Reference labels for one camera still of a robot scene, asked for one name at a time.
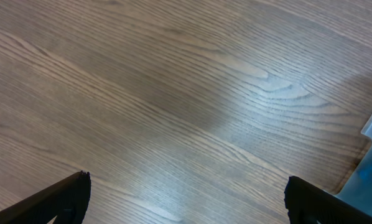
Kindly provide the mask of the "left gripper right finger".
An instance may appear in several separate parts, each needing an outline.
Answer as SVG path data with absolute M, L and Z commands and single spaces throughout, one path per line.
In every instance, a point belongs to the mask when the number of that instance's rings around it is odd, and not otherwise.
M 371 216 L 299 177 L 289 177 L 284 194 L 291 224 L 372 224 Z

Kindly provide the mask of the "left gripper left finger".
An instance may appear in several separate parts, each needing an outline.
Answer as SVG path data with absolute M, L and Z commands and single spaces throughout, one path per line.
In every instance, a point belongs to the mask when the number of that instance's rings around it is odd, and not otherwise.
M 71 176 L 0 211 L 0 223 L 81 224 L 91 195 L 89 172 Z

